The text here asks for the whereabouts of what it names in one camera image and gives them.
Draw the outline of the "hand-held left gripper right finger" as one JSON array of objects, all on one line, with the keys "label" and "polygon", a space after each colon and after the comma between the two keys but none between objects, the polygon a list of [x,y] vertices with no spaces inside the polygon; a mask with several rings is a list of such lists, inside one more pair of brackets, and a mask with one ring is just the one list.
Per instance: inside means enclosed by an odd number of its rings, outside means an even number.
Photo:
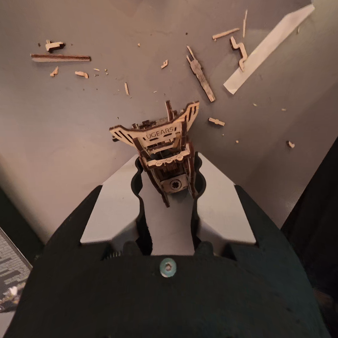
[{"label": "hand-held left gripper right finger", "polygon": [[195,153],[194,170],[194,247],[209,242],[213,252],[225,252],[228,244],[255,245],[256,238],[236,185],[200,152]]}]

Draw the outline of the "wooden model assembly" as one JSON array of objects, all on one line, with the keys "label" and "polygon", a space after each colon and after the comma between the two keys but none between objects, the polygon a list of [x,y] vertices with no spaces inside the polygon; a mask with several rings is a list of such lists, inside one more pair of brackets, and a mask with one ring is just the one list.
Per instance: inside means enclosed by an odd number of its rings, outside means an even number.
[{"label": "wooden model assembly", "polygon": [[110,127],[114,142],[122,141],[137,150],[139,161],[166,207],[168,196],[187,189],[192,198],[195,189],[195,150],[188,131],[198,116],[200,102],[188,103],[180,112],[165,102],[167,117]]}]

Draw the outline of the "person's dark trousers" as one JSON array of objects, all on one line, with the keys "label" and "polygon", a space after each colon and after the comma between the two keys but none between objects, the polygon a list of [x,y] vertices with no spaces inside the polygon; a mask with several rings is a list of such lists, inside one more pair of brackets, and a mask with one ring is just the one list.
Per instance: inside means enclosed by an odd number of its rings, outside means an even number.
[{"label": "person's dark trousers", "polygon": [[299,257],[315,295],[337,315],[338,140],[284,222],[281,231]]}]

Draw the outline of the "dark forked wooden strip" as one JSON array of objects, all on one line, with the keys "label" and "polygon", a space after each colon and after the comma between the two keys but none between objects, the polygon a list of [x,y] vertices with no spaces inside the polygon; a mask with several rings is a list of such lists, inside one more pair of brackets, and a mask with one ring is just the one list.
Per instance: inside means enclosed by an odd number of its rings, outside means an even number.
[{"label": "dark forked wooden strip", "polygon": [[195,58],[191,48],[187,45],[187,49],[192,57],[192,60],[190,59],[190,57],[187,55],[186,58],[190,64],[190,68],[192,70],[192,72],[195,74],[197,80],[199,81],[201,87],[203,88],[203,90],[205,91],[208,99],[210,102],[214,102],[216,100],[213,91],[209,85],[209,82],[207,81],[203,71],[202,71],[202,67],[199,63],[199,61]]}]

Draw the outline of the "zigzag wooden piece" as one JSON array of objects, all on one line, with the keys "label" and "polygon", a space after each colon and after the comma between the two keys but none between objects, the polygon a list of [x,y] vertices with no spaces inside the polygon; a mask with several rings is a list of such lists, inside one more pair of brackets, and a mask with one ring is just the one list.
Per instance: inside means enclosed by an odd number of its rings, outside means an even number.
[{"label": "zigzag wooden piece", "polygon": [[234,36],[230,37],[230,44],[233,50],[239,50],[241,58],[239,59],[238,65],[242,72],[244,72],[244,62],[247,61],[247,52],[243,42],[237,43]]}]

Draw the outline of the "short wooden stick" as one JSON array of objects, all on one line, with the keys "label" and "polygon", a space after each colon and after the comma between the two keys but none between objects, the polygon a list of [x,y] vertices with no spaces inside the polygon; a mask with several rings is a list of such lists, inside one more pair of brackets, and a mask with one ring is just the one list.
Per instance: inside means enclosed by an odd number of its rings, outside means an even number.
[{"label": "short wooden stick", "polygon": [[221,38],[221,37],[230,35],[230,34],[232,34],[232,33],[234,33],[234,32],[239,31],[239,30],[240,30],[240,28],[233,28],[233,29],[227,30],[227,31],[225,31],[225,32],[217,33],[217,34],[215,34],[215,35],[212,36],[212,39],[213,39],[214,41],[216,41],[217,39],[219,39],[219,38]]}]

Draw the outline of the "white paper strip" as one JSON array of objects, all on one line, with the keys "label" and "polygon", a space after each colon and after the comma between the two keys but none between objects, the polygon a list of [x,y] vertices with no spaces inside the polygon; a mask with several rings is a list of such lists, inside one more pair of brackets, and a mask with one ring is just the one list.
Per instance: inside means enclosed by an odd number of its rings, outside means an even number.
[{"label": "white paper strip", "polygon": [[309,4],[297,11],[288,13],[255,48],[244,62],[244,71],[238,68],[223,84],[234,95],[244,82],[260,67],[276,48],[315,10]]}]

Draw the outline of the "long dark wooden stick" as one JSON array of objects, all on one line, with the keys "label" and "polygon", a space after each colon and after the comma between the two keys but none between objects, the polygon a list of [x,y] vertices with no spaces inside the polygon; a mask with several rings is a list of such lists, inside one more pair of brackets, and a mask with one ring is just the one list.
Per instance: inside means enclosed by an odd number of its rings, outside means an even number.
[{"label": "long dark wooden stick", "polygon": [[30,54],[34,62],[90,62],[90,56],[62,54]]}]

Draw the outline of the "notched wooden scrap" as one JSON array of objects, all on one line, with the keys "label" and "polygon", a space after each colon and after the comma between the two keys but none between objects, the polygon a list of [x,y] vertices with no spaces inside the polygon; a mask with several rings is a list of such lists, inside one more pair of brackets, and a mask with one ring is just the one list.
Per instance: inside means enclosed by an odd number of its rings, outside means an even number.
[{"label": "notched wooden scrap", "polygon": [[64,48],[65,43],[64,42],[52,42],[50,40],[46,40],[45,48],[46,51],[49,53],[52,53],[54,50],[62,49]]}]

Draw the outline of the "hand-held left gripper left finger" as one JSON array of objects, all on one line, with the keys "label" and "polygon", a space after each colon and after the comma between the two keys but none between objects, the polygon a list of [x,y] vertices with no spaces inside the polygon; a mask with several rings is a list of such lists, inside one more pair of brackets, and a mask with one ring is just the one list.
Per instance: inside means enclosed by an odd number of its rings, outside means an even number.
[{"label": "hand-held left gripper left finger", "polygon": [[81,244],[107,242],[114,251],[122,251],[126,242],[137,243],[142,254],[152,253],[152,239],[146,222],[143,167],[138,156],[132,157],[101,187]]}]

